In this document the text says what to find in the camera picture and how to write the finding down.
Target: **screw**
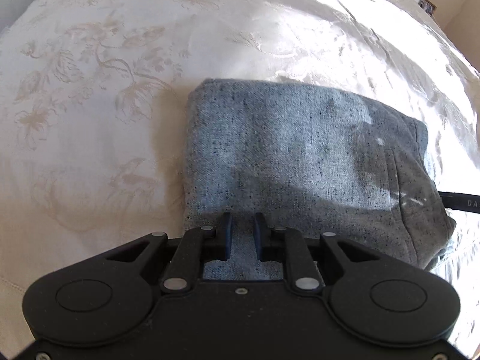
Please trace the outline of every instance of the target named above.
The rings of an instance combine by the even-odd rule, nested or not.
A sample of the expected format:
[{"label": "screw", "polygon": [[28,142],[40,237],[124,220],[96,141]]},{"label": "screw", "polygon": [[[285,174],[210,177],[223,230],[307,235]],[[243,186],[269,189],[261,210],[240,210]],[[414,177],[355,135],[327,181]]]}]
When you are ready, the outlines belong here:
[{"label": "screw", "polygon": [[240,287],[235,290],[235,293],[238,295],[246,295],[248,294],[248,290],[244,287]]},{"label": "screw", "polygon": [[181,277],[170,277],[163,282],[163,286],[171,291],[183,290],[187,285],[187,281]]},{"label": "screw", "polygon": [[51,360],[50,356],[46,353],[40,352],[35,356],[35,360]]},{"label": "screw", "polygon": [[318,288],[320,282],[312,277],[301,277],[295,281],[295,285],[300,288],[300,290],[312,291]]}]

